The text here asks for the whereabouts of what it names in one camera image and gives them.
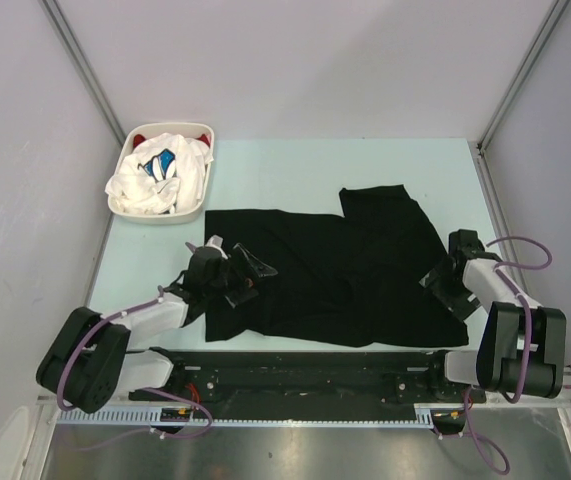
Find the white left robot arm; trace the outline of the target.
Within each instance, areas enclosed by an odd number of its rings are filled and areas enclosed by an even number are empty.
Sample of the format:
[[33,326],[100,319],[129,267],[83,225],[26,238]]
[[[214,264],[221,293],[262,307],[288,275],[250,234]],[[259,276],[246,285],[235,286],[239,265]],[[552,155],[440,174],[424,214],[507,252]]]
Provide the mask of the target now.
[[151,300],[109,315],[87,307],[69,314],[35,374],[61,410],[92,414],[115,396],[147,389],[179,397],[186,376],[170,353],[136,346],[188,325],[217,300],[233,308],[253,300],[259,285],[278,274],[242,244],[225,252],[218,236],[190,251],[186,269]]

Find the black t shirt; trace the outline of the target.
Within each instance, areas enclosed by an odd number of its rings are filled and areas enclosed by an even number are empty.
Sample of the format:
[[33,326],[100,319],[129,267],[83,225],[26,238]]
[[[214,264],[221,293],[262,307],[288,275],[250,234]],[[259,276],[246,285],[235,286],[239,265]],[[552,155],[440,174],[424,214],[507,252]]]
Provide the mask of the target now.
[[205,235],[242,244],[277,275],[257,297],[215,301],[205,338],[245,331],[348,347],[465,346],[468,330],[420,281],[446,256],[441,239],[405,187],[342,189],[342,212],[210,210]]

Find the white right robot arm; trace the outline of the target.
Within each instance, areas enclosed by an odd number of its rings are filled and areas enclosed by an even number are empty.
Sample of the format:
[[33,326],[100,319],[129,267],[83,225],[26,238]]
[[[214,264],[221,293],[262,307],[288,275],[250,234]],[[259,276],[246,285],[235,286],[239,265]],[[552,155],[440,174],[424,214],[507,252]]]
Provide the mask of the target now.
[[460,321],[480,308],[486,312],[478,348],[440,352],[437,369],[426,376],[427,391],[438,401],[451,400],[462,385],[499,393],[510,403],[524,395],[552,399],[562,390],[566,316],[531,298],[507,272],[543,270],[553,257],[544,244],[523,236],[491,243],[512,240],[540,248],[545,261],[504,261],[486,250],[475,231],[460,229],[449,234],[445,259],[420,281]]

